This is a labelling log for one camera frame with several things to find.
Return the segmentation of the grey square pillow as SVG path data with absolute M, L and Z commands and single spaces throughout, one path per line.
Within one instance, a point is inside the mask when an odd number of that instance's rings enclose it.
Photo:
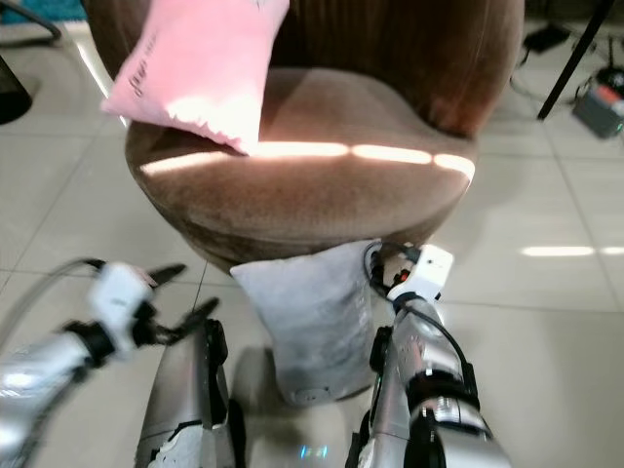
M 295 407 L 343 400 L 371 387 L 370 241 L 230 269 L 272 343 L 278 392 Z

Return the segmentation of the brown round velvet sofa chair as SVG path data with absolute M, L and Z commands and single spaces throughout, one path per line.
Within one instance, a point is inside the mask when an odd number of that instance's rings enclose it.
M 112 81 L 152 0 L 81 0 Z M 516 61 L 525 0 L 291 0 L 249 151 L 129 122 L 153 209 L 206 261 L 422 244 L 473 181 L 477 134 Z

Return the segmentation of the pink printed pillow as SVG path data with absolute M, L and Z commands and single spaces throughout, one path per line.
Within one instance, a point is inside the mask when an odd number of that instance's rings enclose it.
M 152 0 L 102 111 L 249 151 L 291 0 Z

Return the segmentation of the silver left robot leg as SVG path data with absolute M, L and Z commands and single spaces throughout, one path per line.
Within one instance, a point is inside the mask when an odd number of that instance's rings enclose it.
M 244 411 L 228 392 L 223 326 L 210 318 L 162 353 L 134 468 L 245 468 Z

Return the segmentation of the silver robot leg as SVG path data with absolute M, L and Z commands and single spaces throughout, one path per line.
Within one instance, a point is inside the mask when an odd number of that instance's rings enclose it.
M 223 326 L 210 318 L 162 353 L 134 468 L 245 468 L 244 411 L 228 392 Z
M 370 353 L 370 369 L 377 374 L 371 405 L 360 428 L 352 434 L 346 468 L 403 468 L 409 444 L 410 412 L 405 380 L 388 363 L 392 327 L 379 327 Z

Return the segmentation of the silver right robot leg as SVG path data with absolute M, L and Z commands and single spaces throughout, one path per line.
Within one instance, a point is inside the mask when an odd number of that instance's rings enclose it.
M 352 434 L 346 468 L 403 468 L 409 444 L 410 412 L 405 380 L 388 363 L 392 327 L 379 327 L 370 353 L 370 369 L 377 374 L 371 405 L 360 428 Z

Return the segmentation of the grey box with red part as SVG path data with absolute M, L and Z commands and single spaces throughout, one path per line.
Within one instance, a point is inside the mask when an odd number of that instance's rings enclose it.
M 600 139 L 619 137 L 624 131 L 624 97 L 593 82 L 576 100 L 571 115 Z

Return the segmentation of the black power adapter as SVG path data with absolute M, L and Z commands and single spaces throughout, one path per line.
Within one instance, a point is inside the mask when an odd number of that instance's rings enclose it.
M 565 43 L 570 36 L 569 28 L 556 23 L 547 23 L 543 27 L 528 32 L 525 40 L 523 40 L 523 46 L 525 46 L 526 51 L 542 54 Z

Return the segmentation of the black slanted stand leg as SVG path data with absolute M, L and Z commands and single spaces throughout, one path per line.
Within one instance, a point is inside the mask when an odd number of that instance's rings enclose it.
M 565 62 L 565 67 L 562 68 L 561 75 L 559 75 L 553 88 L 550 89 L 548 96 L 544 99 L 542 107 L 536 112 L 536 121 L 544 121 L 550 115 L 553 108 L 556 107 L 561 98 L 561 94 L 567 86 L 570 77 L 573 76 L 575 68 L 579 66 L 581 59 L 588 53 L 590 46 L 596 43 L 596 35 L 606 22 L 609 13 L 618 0 L 596 0 L 596 6 L 583 31 L 576 36 L 576 41 L 573 50 Z

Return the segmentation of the black curved chair leg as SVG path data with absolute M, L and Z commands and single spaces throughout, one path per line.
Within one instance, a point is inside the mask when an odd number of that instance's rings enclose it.
M 27 39 L 21 39 L 14 41 L 14 43 L 1 43 L 0 48 L 32 48 L 32 46 L 50 46 L 55 45 L 63 37 L 63 32 L 49 19 L 44 19 L 32 12 L 32 10 L 26 8 L 19 3 L 18 0 L 0 0 L 1 13 L 14 12 L 20 17 L 24 17 L 27 20 L 35 22 L 36 25 L 44 27 L 49 31 L 48 37 L 27 37 Z

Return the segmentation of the teal rug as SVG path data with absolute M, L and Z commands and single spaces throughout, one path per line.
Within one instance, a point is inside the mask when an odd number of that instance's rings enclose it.
M 86 13 L 82 8 L 81 0 L 15 0 L 19 5 L 25 6 L 37 17 L 53 22 L 85 21 Z M 5 25 L 17 25 L 17 23 L 32 22 L 13 10 L 5 9 L 3 15 Z

